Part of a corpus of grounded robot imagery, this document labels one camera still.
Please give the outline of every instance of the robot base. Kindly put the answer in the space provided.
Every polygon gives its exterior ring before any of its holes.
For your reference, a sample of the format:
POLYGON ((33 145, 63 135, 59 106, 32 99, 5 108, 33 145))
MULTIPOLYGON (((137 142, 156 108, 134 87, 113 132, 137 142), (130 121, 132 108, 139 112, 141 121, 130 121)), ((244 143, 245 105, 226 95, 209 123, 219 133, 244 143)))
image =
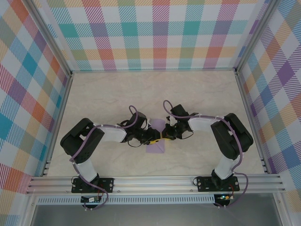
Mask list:
POLYGON ((212 182, 212 177, 196 177, 198 192, 238 192, 240 190, 237 177, 231 176, 220 188, 212 182))
MULTIPOLYGON (((75 178, 72 182, 72 193, 98 193, 98 190, 90 185, 87 185, 82 179, 75 178)), ((103 188, 108 193, 113 192, 114 178, 98 178, 97 186, 103 188)))

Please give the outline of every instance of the plaid wall panel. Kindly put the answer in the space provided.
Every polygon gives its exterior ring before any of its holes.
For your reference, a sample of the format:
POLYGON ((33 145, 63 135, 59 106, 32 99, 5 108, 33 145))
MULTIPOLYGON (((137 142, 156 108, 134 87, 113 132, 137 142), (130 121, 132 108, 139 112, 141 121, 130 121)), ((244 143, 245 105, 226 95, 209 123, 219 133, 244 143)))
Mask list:
POLYGON ((82 71, 232 68, 258 2, 35 0, 70 67, 82 71))
POLYGON ((240 75, 273 173, 301 222, 301 0, 282 0, 240 75))
POLYGON ((264 1, 263 5, 262 5, 262 7, 261 7, 261 9, 259 11, 259 14, 258 14, 257 18, 256 18, 256 20, 255 20, 255 22, 254 22, 254 24, 253 24, 250 32, 248 33, 248 36, 247 36, 247 38, 246 38, 246 40, 244 42, 244 45, 243 45, 243 47, 241 48, 241 50, 239 52, 239 55, 238 55, 238 58, 235 61, 234 67, 237 67, 237 65, 238 65, 238 63, 239 63, 239 61, 240 61, 243 53, 245 52, 246 47, 249 45, 250 41, 252 40, 254 31, 258 27, 259 22, 262 19, 263 15, 264 15, 264 13, 265 13, 268 5, 269 5, 269 2, 270 2, 270 0, 265 0, 264 1))
POLYGON ((0 226, 16 225, 38 176, 67 76, 21 0, 0 1, 0 226))

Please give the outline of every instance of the purple cable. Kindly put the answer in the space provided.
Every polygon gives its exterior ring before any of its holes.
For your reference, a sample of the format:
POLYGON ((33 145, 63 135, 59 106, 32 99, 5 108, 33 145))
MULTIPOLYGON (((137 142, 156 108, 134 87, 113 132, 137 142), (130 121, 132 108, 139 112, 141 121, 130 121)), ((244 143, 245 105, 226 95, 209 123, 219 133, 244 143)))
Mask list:
MULTIPOLYGON (((133 112, 132 112, 132 110, 131 110, 131 107, 135 109, 135 112, 136 112, 136 113, 138 112, 137 109, 136 109, 134 106, 130 105, 128 108, 129 108, 129 110, 130 110, 130 112, 131 112, 132 114, 133 114, 133 112)), ((135 118, 135 120, 134 120, 134 122, 133 122, 132 124, 130 124, 130 125, 128 125, 128 126, 124 126, 124 127, 113 126, 113 125, 97 125, 97 126, 94 126, 94 127, 90 130, 90 132, 88 133, 88 135, 86 136, 84 142, 81 144, 81 146, 80 146, 80 148, 78 149, 78 151, 77 151, 77 152, 69 159, 69 161, 73 161, 73 160, 76 158, 76 156, 78 156, 78 154, 81 152, 81 150, 82 150, 83 147, 85 146, 87 140, 89 139, 90 135, 93 133, 93 131, 94 131, 95 129, 97 129, 97 128, 99 128, 99 127, 114 127, 114 128, 119 128, 119 129, 127 129, 127 128, 133 126, 133 125, 137 122, 137 119, 138 119, 138 114, 136 114, 136 118, 135 118)))
POLYGON ((138 111, 137 111, 137 109, 136 109, 133 105, 130 105, 128 108, 129 108, 129 110, 130 110, 130 112, 131 112, 132 114, 133 114, 133 112, 132 112, 132 110, 131 110, 131 107, 135 109, 135 113, 136 113, 135 120, 134 120, 134 122, 133 122, 132 124, 130 124, 130 125, 128 125, 128 126, 124 126, 124 127, 121 127, 121 126, 113 126, 113 125, 97 125, 97 126, 94 126, 94 127, 90 130, 90 132, 88 133, 88 135, 86 136, 84 142, 82 143, 82 145, 80 146, 80 148, 78 149, 78 151, 77 151, 77 152, 69 159, 69 161, 72 162, 73 167, 74 167, 75 171, 77 172, 77 174, 79 175, 79 177, 80 177, 86 184, 88 184, 88 185, 90 185, 90 186, 92 186, 92 187, 95 187, 95 188, 97 188, 98 190, 101 190, 101 191, 104 192, 104 193, 106 194, 106 196, 107 196, 106 199, 105 199, 105 201, 104 201, 102 204, 97 205, 96 207, 94 207, 94 208, 91 209, 91 210, 96 210, 96 209, 101 208, 101 207, 108 201, 108 199, 109 199, 109 194, 108 194, 108 192, 107 192, 106 190, 104 190, 103 188, 101 188, 101 187, 99 187, 99 186, 96 186, 96 185, 93 185, 93 184, 91 184, 90 182, 88 182, 86 179, 84 179, 84 177, 81 176, 81 174, 79 173, 79 170, 75 167, 74 159, 75 159, 76 156, 78 156, 78 154, 81 152, 81 150, 82 150, 83 147, 85 146, 87 140, 89 139, 89 137, 91 136, 92 132, 93 132, 96 128, 99 128, 99 127, 112 127, 112 128, 119 128, 119 129, 127 129, 127 128, 133 126, 133 125, 137 122, 137 119, 138 119, 138 111))
MULTIPOLYGON (((220 118, 220 117, 215 117, 215 116, 209 116, 209 115, 190 115, 190 116, 176 116, 174 114, 172 114, 171 112, 169 112, 167 110, 167 108, 165 107, 165 103, 168 102, 171 106, 171 108, 173 108, 173 105, 171 104, 171 102, 169 100, 165 100, 163 101, 163 108, 164 110, 170 115, 170 116, 173 116, 174 118, 178 118, 178 119, 189 119, 189 118, 205 118, 205 119, 218 119, 218 120, 221 120, 223 123, 225 123, 228 128, 230 129, 230 131, 232 132, 233 134, 233 137, 235 138, 236 142, 237 142, 237 145, 238 145, 238 149, 239 149, 239 161, 238 163, 231 169, 233 172, 234 172, 234 169, 239 166, 243 160, 243 149, 241 148, 241 144, 240 144, 240 141, 234 131, 234 129, 230 126, 230 124, 224 120, 223 118, 220 118)), ((249 179, 248 179, 248 176, 244 173, 236 173, 234 172, 235 174, 240 174, 240 175, 244 175, 246 177, 246 187, 244 189, 244 191, 242 192, 241 196, 234 202, 234 203, 231 203, 230 205, 228 206, 232 206, 233 204, 237 203, 241 197, 246 193, 246 190, 248 188, 248 185, 249 185, 249 179)))

